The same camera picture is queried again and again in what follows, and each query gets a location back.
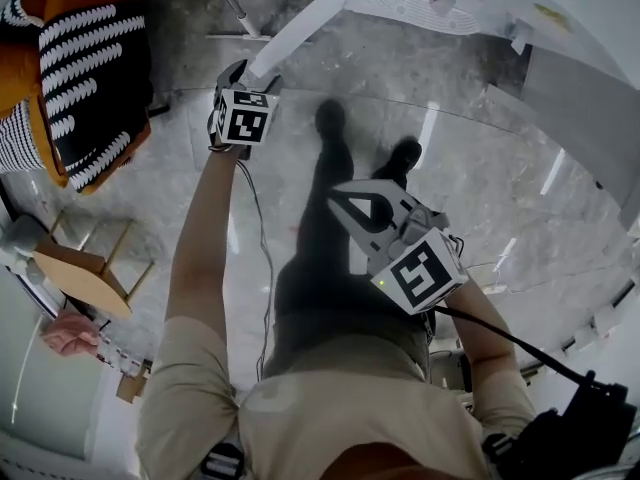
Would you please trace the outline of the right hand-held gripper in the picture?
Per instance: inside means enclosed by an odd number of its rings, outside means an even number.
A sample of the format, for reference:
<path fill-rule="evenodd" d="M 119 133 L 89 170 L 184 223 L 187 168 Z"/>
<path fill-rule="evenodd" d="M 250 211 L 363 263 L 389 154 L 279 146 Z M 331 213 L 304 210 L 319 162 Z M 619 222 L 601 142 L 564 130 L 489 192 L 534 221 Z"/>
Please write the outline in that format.
<path fill-rule="evenodd" d="M 460 259 L 462 241 L 438 227 L 446 216 L 419 206 L 393 181 L 339 184 L 330 190 L 328 205 L 370 260 L 368 270 L 379 271 L 373 286 L 407 314 L 432 309 L 469 280 Z M 396 220 L 408 214 L 393 239 Z"/>

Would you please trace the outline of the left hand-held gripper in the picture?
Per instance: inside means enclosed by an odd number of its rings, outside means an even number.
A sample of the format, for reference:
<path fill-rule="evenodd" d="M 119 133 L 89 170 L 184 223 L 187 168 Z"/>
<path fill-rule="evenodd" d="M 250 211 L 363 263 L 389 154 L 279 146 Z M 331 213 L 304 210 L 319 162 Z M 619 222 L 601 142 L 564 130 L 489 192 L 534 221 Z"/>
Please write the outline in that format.
<path fill-rule="evenodd" d="M 282 76 L 276 75 L 263 92 L 231 88 L 247 63 L 247 59 L 236 61 L 218 76 L 208 118 L 209 149 L 223 153 L 238 147 L 240 160 L 249 160 L 252 148 L 265 142 L 284 85 Z"/>

